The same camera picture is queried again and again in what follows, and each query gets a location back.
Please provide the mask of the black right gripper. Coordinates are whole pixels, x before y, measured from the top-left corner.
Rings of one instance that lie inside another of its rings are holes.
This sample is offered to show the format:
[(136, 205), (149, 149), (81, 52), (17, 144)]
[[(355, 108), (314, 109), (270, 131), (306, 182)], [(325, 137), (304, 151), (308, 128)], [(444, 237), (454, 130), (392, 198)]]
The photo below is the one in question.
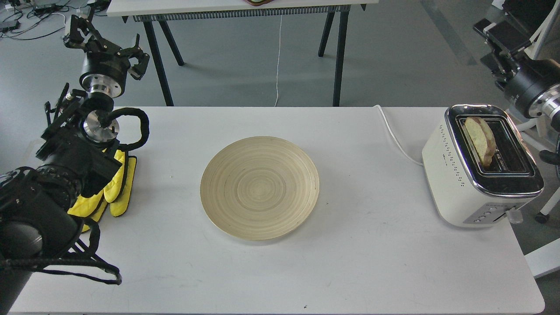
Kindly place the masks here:
[[(530, 36), (521, 32), (508, 21), (499, 23), (482, 19), (473, 30), (484, 38), (491, 52), (480, 58), (481, 63), (490, 70), (504, 97), (525, 118), (547, 116), (559, 118), (559, 81), (558, 62), (532, 60), (526, 48), (532, 45)], [(522, 60), (517, 72), (510, 75), (510, 66), (500, 54), (508, 58)]]

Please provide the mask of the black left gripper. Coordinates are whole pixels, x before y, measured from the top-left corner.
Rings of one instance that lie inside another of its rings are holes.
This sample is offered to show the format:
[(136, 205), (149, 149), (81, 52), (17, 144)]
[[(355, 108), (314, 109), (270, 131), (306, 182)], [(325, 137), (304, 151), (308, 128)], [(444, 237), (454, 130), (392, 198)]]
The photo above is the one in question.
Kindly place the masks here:
[(127, 73), (137, 81), (144, 77), (150, 55), (140, 47), (140, 34), (133, 46), (110, 48), (88, 17), (72, 15), (66, 22), (63, 44), (85, 52), (80, 86), (86, 92), (99, 91), (110, 97), (120, 97), (126, 87)]

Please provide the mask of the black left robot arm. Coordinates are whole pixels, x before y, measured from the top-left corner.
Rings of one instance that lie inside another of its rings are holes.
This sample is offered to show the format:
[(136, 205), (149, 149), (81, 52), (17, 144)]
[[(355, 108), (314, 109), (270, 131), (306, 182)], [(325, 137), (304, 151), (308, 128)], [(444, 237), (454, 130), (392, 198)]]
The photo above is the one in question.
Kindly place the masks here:
[(68, 210), (80, 197), (104, 191), (119, 170), (132, 168), (116, 157), (139, 149), (149, 137), (149, 118), (136, 108), (114, 109), (125, 90), (126, 76), (140, 80), (150, 56), (139, 36), (122, 48), (100, 35), (93, 13), (73, 15), (66, 24), (64, 45), (85, 53), (81, 89), (66, 84), (44, 111), (44, 144), (36, 152), (36, 169), (20, 167), (1, 176), (1, 313), (6, 315), (33, 273), (69, 275), (50, 266), (96, 267), (112, 280), (78, 273), (105, 284), (120, 285), (118, 267), (101, 259), (100, 230), (90, 215)]

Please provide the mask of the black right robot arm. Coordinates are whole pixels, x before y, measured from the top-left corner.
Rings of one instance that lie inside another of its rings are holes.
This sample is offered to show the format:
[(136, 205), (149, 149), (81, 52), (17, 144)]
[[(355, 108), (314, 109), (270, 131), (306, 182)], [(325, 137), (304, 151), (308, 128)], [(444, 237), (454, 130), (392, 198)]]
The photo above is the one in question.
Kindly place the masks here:
[(524, 117), (546, 116), (555, 131), (560, 130), (560, 68), (552, 59), (533, 60), (524, 52), (531, 45), (529, 37), (508, 21), (499, 23), (482, 19), (473, 29), (490, 47), (481, 58), (492, 73), (504, 97)]

